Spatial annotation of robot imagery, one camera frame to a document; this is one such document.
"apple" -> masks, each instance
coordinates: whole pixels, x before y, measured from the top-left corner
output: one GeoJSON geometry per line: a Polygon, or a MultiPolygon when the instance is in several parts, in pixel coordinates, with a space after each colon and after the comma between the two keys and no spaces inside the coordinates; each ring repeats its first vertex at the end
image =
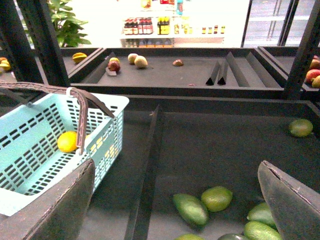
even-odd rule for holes
{"type": "Polygon", "coordinates": [[[110,61],[108,63],[108,69],[109,69],[109,71],[118,73],[120,71],[120,63],[116,60],[110,61]]]}
{"type": "Polygon", "coordinates": [[[320,76],[320,70],[319,69],[311,69],[306,73],[305,82],[307,84],[311,84],[312,79],[315,79],[318,76],[320,76]]]}
{"type": "Polygon", "coordinates": [[[312,62],[310,64],[310,70],[311,69],[320,69],[320,60],[318,59],[312,59],[312,62]]]}
{"type": "Polygon", "coordinates": [[[138,69],[144,69],[148,66],[147,59],[144,56],[137,56],[134,60],[134,64],[138,69]]]}
{"type": "Polygon", "coordinates": [[[136,57],[138,56],[138,54],[136,53],[130,53],[129,56],[128,56],[128,61],[130,64],[135,64],[135,60],[136,60],[136,57]]]}

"light blue plastic basket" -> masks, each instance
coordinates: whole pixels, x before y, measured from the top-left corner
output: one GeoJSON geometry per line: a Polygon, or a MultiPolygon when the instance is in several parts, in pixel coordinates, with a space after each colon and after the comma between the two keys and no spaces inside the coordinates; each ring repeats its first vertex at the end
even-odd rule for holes
{"type": "Polygon", "coordinates": [[[122,149],[123,115],[129,99],[95,95],[113,112],[89,108],[84,154],[63,153],[58,137],[77,131],[80,106],[76,98],[48,94],[0,117],[0,214],[11,216],[88,158],[95,163],[94,191],[122,149]]]}

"red apple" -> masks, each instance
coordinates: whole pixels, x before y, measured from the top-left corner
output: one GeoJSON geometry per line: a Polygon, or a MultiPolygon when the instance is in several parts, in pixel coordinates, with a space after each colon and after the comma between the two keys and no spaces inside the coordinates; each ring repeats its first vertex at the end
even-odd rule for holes
{"type": "Polygon", "coordinates": [[[110,61],[108,63],[108,69],[112,72],[119,72],[120,70],[120,63],[116,60],[110,61]]]}
{"type": "Polygon", "coordinates": [[[307,84],[311,84],[311,79],[315,79],[316,77],[320,76],[320,70],[319,69],[311,69],[306,73],[305,82],[307,84]]]}

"shelf post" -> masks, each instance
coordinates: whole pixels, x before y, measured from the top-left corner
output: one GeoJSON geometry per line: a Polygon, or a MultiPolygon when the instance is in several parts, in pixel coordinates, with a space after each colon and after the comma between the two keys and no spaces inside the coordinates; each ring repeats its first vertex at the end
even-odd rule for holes
{"type": "Polygon", "coordinates": [[[43,83],[13,0],[0,1],[0,23],[0,45],[16,80],[43,83]]]}
{"type": "Polygon", "coordinates": [[[315,49],[320,41],[320,1],[317,0],[312,8],[309,21],[300,42],[290,74],[286,81],[283,99],[299,100],[301,88],[309,70],[315,49]]]}
{"type": "Polygon", "coordinates": [[[16,0],[16,2],[29,30],[48,84],[60,87],[70,86],[47,1],[16,0]]]}

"black tray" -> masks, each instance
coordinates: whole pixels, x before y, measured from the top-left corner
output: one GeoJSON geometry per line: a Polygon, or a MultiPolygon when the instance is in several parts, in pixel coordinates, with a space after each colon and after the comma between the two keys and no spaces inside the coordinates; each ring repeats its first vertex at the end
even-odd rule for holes
{"type": "MultiPolygon", "coordinates": [[[[102,61],[102,59],[99,58],[99,55],[103,51],[103,48],[61,48],[63,62],[70,82],[79,82],[82,80],[83,76],[89,74],[92,69],[92,64],[97,60],[99,60],[99,62],[102,61]],[[88,57],[79,64],[75,64],[75,62],[72,60],[72,55],[78,52],[85,53],[88,57]]],[[[6,54],[3,50],[0,50],[0,57],[6,57],[6,54]]],[[[41,62],[37,56],[35,56],[35,60],[40,70],[42,79],[46,82],[47,78],[41,66],[41,62]]],[[[3,72],[0,76],[3,81],[8,83],[14,83],[17,81],[12,72],[3,72]]]]}
{"type": "MultiPolygon", "coordinates": [[[[286,75],[285,80],[288,79],[290,74],[291,68],[293,66],[295,57],[298,52],[298,47],[261,47],[259,46],[258,49],[265,55],[267,59],[272,61],[275,64],[275,69],[280,69],[286,75]]],[[[320,56],[320,48],[318,48],[314,53],[314,55],[320,56]]],[[[318,101],[319,100],[319,89],[312,88],[309,84],[303,84],[302,89],[304,90],[301,99],[303,100],[311,100],[311,101],[318,101]]]]}
{"type": "Polygon", "coordinates": [[[241,233],[248,211],[263,200],[257,177],[263,160],[320,193],[320,112],[308,101],[129,98],[122,153],[92,197],[80,240],[241,233]],[[311,120],[314,135],[290,136],[295,118],[311,120]],[[211,214],[203,231],[192,230],[173,194],[199,197],[217,185],[233,192],[230,207],[211,214]]]}
{"type": "Polygon", "coordinates": [[[114,48],[102,54],[109,57],[74,87],[110,94],[262,99],[279,99],[284,87],[278,81],[282,73],[267,70],[264,55],[254,48],[114,48]],[[147,69],[128,63],[133,52],[147,58],[147,69]],[[108,76],[105,69],[113,53],[121,70],[108,76]],[[173,66],[176,59],[182,59],[184,66],[173,66]],[[221,77],[225,85],[218,84],[221,77]],[[213,85],[207,85],[210,78],[213,85]]]}

